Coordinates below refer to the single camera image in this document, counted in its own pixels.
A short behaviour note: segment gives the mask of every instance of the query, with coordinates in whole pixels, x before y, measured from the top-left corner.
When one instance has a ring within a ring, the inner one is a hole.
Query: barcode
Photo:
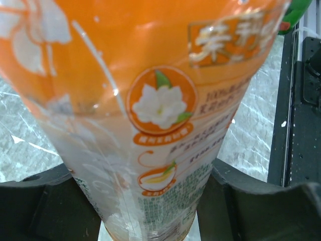
[[[159,241],[165,241],[168,240],[169,238],[174,237],[180,232],[181,229],[181,223],[179,222],[171,231],[164,233],[162,237],[160,237]]]

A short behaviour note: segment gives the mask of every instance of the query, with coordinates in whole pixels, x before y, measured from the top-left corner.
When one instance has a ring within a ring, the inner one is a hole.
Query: black metal frame
[[[306,38],[301,62],[294,41],[285,36],[268,173],[269,183],[283,187],[321,183],[321,81],[310,67],[312,57],[321,61],[321,44]]]

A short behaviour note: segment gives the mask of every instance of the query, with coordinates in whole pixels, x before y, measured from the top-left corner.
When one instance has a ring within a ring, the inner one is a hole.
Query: bowl illustration
[[[161,191],[174,179],[176,169],[175,161],[167,166],[152,169],[138,178],[138,184],[142,189],[147,191]]]

